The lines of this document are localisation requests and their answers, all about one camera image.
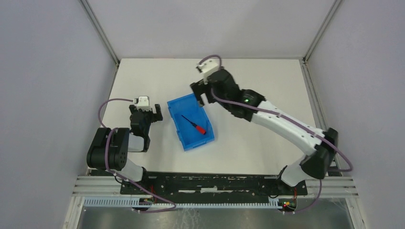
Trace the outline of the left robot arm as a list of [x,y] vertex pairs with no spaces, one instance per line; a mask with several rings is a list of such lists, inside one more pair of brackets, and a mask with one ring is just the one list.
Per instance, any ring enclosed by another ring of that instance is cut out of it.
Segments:
[[120,127],[116,131],[101,127],[86,155],[88,167],[112,171],[124,179],[132,180],[132,188],[138,194],[149,191],[150,181],[143,177],[146,169],[128,159],[130,152],[147,152],[150,146],[149,131],[154,122],[162,121],[163,116],[159,104],[152,108],[129,106],[130,128]]

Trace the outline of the red handled screwdriver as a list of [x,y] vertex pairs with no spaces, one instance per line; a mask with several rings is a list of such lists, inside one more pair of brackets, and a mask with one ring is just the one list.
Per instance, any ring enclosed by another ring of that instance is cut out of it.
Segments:
[[187,120],[199,133],[201,133],[202,135],[206,134],[206,130],[204,128],[202,128],[201,126],[197,125],[196,123],[192,122],[191,120],[189,120],[188,118],[186,118],[185,116],[182,115],[182,117]]

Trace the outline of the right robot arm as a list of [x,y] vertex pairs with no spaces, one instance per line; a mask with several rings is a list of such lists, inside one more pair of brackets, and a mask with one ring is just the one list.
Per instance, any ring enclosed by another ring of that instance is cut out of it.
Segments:
[[240,89],[233,76],[223,67],[197,66],[202,79],[190,85],[199,106],[204,106],[201,95],[209,103],[218,103],[233,116],[265,127],[297,146],[303,156],[285,166],[277,176],[276,189],[287,195],[306,179],[322,180],[335,156],[335,145],[326,139],[332,129],[324,131],[307,125],[276,108],[263,95]]

